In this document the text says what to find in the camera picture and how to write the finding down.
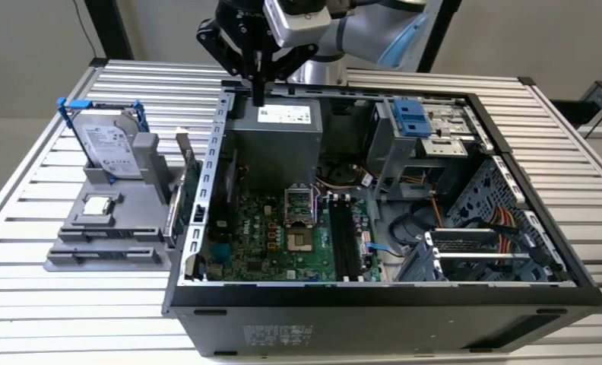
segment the black pole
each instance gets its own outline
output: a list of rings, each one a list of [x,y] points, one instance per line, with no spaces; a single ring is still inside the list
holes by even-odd
[[[442,9],[436,15],[435,26],[432,27],[431,37],[427,40],[426,50],[423,51],[422,61],[418,72],[432,72],[436,56],[442,50],[446,34],[451,27],[452,17],[460,10],[462,0],[444,0]]]
[[[134,59],[116,0],[86,0],[91,21],[108,59]]]

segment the motherboard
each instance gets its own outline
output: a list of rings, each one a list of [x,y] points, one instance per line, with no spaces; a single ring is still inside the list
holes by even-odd
[[[307,196],[314,199],[308,209],[303,208],[308,201],[300,190],[287,191],[280,196],[240,196],[230,252],[212,254],[211,280],[342,281],[343,252],[336,253],[335,249],[348,245],[348,251],[358,254],[358,261],[351,262],[358,265],[360,281],[380,281],[378,258],[374,252],[368,252],[363,241],[374,240],[364,202],[355,199],[350,202],[347,216],[351,226],[347,224],[350,229],[339,234],[351,232],[354,236],[343,237],[338,242],[331,222],[331,201],[327,197]],[[311,216],[312,211],[312,220],[303,219]]]

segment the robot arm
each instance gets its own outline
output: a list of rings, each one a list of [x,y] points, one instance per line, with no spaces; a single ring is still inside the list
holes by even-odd
[[[370,15],[364,12],[355,14],[356,7],[386,2],[395,5],[376,5],[380,9]],[[419,6],[420,12],[426,7],[426,2],[420,0],[219,0],[215,18],[207,19],[200,24],[198,40],[230,74],[240,75],[246,86],[252,89],[254,104],[263,106],[267,84],[275,79],[287,80],[318,54],[320,44],[335,43],[327,48],[340,49],[350,43],[343,42],[339,37],[350,33],[356,35],[355,38],[367,37],[371,40],[370,45],[376,46],[376,51],[380,48],[378,43],[398,43],[396,33],[398,29],[407,28],[407,15],[388,16],[402,10],[396,3],[410,4],[414,8]],[[364,26],[340,25],[340,20],[344,25],[347,24],[343,18],[351,15],[355,15],[354,20],[359,20],[355,24]],[[400,23],[395,21],[386,24],[386,27],[391,26],[392,32],[387,29],[379,31],[378,27],[383,25],[380,21],[391,19],[402,20]],[[340,27],[359,31],[344,34],[344,31],[339,31]],[[326,33],[335,33],[338,36],[322,41]],[[288,49],[288,52],[275,59],[275,53],[282,49]],[[356,53],[356,56],[371,59],[367,57],[367,51],[360,50]]]

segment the metal chassis frame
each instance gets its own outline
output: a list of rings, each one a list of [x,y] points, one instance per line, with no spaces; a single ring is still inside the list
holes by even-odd
[[[236,93],[244,92],[242,86],[236,84],[226,84],[236,88]],[[568,270],[573,273],[577,279],[577,287],[541,287],[533,290],[532,287],[496,287],[484,283],[471,283],[471,285],[452,287],[448,283],[427,283],[427,286],[414,283],[414,285],[394,285],[391,287],[372,287],[360,285],[362,283],[347,283],[339,287],[327,287],[316,285],[287,286],[287,285],[255,285],[255,283],[231,283],[224,285],[223,282],[215,284],[214,282],[196,282],[184,279],[184,270],[187,262],[195,259],[195,253],[199,252],[202,245],[202,232],[204,231],[204,224],[207,222],[207,214],[202,221],[192,222],[194,231],[190,232],[187,240],[178,252],[180,256],[182,265],[172,267],[171,277],[168,280],[167,295],[164,300],[164,315],[166,316],[188,316],[195,311],[218,310],[227,313],[223,308],[227,307],[370,307],[370,306],[545,306],[539,312],[549,313],[551,306],[557,306],[552,309],[557,315],[561,315],[553,323],[541,327],[533,328],[532,331],[523,334],[510,344],[502,346],[503,351],[512,350],[528,343],[528,339],[536,336],[536,333],[543,335],[543,332],[549,333],[555,330],[553,327],[561,328],[572,322],[587,316],[589,313],[576,313],[567,315],[567,307],[589,306],[597,311],[602,308],[602,293],[596,286],[588,272],[584,269],[581,261],[576,256],[569,243],[565,241],[564,235],[553,221],[549,211],[547,210],[537,193],[528,180],[524,171],[520,169],[517,162],[512,156],[512,150],[502,133],[498,130],[488,112],[479,100],[476,94],[459,93],[423,93],[407,90],[370,90],[366,88],[354,87],[314,87],[314,86],[288,86],[276,87],[274,94],[296,97],[344,97],[368,100],[386,100],[395,96],[451,96],[463,97],[471,105],[478,118],[482,120],[484,129],[498,146],[496,153],[507,162],[507,167],[515,175],[517,183],[524,190],[528,204],[532,211],[536,212],[545,230],[555,242],[561,257],[565,259]],[[232,93],[226,92],[220,95],[219,111],[215,117],[215,133],[223,131],[222,124],[227,118],[227,111],[231,109],[234,99]],[[204,169],[210,175],[215,173],[215,163],[207,161]],[[204,184],[199,191],[208,189],[210,186]],[[211,195],[206,195],[203,201],[196,200],[194,210],[198,210],[199,204],[202,207],[208,207]],[[184,256],[183,252],[195,252],[191,256]],[[484,351],[494,351],[498,349],[486,348]]]

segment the side panel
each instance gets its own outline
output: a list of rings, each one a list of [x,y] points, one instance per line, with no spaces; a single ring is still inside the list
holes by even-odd
[[[174,311],[203,356],[274,356],[491,352],[487,345],[494,351],[512,351],[569,325],[589,309],[572,307],[567,314],[561,308],[535,306],[176,307]]]

